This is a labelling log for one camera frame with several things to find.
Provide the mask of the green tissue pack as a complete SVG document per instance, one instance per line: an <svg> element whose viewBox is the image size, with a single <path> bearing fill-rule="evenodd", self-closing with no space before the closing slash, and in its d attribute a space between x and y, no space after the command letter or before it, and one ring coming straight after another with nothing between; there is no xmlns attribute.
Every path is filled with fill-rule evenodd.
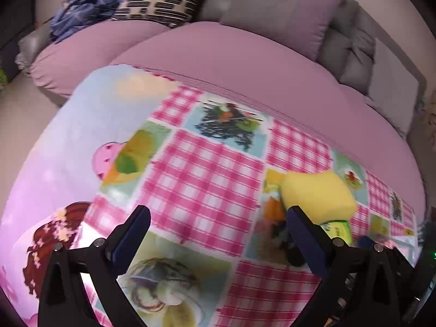
<svg viewBox="0 0 436 327"><path fill-rule="evenodd" d="M353 244L353 235L348 221L330 221L321 224L321 228L331 238L341 238L347 245Z"/></svg>

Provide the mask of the yellow green kitchen sponge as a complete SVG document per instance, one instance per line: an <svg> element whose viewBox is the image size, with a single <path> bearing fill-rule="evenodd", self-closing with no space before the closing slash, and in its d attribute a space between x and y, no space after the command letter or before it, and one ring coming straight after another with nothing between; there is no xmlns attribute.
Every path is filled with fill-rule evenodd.
<svg viewBox="0 0 436 327"><path fill-rule="evenodd" d="M349 221L358 205L345 183L333 171L303 174L289 171L280 185L286 208L299 206L316 225Z"/></svg>

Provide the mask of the pink plaid picture tablecloth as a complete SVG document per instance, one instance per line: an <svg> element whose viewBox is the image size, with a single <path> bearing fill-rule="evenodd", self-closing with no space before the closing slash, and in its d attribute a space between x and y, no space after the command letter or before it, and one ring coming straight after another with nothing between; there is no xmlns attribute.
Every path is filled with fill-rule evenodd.
<svg viewBox="0 0 436 327"><path fill-rule="evenodd" d="M247 105L128 65L93 71L29 152L1 220L1 287L35 326L55 244L87 247L138 204L151 227L120 286L150 326L288 326L319 279L290 264L280 185L333 170L381 233L417 255L414 210L367 167Z"/></svg>

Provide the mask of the grey sofa with pink cover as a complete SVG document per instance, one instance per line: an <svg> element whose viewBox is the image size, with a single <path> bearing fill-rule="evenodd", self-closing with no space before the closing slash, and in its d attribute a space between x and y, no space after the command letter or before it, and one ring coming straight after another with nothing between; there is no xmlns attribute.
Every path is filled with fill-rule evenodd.
<svg viewBox="0 0 436 327"><path fill-rule="evenodd" d="M430 163L423 138L407 133L369 105L376 77L392 71L412 81L407 98L418 103L426 81L391 37L362 8L343 35L325 33L319 60L252 32L221 25L210 14L222 0L207 0L198 22L169 28L153 21L108 19L60 43L43 25L19 43L18 62L49 96L68 99L92 71L127 64L191 86L246 101L296 123L344 151L396 189L417 215L429 203L423 175Z"/></svg>

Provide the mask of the grey square cushion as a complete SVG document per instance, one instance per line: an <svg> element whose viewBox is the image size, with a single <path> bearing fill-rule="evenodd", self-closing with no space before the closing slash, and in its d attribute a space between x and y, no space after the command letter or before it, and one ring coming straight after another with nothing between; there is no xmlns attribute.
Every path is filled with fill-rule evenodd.
<svg viewBox="0 0 436 327"><path fill-rule="evenodd" d="M376 38L374 65L367 104L405 138L412 125L418 80L400 59Z"/></svg>

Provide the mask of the mauve square cushion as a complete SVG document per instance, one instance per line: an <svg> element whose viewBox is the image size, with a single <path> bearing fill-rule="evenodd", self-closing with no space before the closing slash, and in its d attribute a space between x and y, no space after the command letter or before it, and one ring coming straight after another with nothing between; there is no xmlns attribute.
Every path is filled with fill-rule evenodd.
<svg viewBox="0 0 436 327"><path fill-rule="evenodd" d="M316 60L341 0L232 0L221 25L271 39Z"/></svg>

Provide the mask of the blue crumpled clothing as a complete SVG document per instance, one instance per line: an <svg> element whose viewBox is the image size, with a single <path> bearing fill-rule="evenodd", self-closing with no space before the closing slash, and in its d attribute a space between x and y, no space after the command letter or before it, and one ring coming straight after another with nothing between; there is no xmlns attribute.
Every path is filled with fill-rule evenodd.
<svg viewBox="0 0 436 327"><path fill-rule="evenodd" d="M50 22L50 41L59 43L112 17L122 0L66 0Z"/></svg>

